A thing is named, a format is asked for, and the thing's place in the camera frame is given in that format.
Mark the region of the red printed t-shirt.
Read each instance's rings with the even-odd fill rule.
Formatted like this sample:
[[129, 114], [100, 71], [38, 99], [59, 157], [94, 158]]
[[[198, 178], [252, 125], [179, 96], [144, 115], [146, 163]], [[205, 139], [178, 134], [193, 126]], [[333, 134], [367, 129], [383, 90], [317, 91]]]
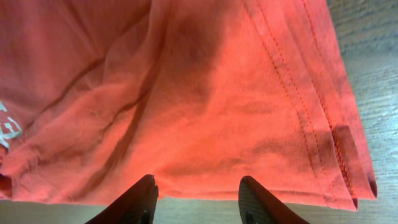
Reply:
[[1, 2], [1, 198], [377, 197], [325, 1]]

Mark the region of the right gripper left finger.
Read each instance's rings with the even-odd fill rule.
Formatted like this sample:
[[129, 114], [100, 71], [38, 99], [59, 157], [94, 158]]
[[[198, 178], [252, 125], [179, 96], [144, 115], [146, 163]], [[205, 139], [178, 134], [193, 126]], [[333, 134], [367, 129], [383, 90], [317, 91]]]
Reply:
[[86, 224], [153, 224], [159, 188], [147, 174]]

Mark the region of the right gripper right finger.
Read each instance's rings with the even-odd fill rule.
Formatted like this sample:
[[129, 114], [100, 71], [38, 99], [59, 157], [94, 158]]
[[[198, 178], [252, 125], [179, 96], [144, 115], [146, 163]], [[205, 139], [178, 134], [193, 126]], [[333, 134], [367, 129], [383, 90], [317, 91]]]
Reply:
[[242, 224], [308, 224], [249, 175], [240, 181], [238, 206]]

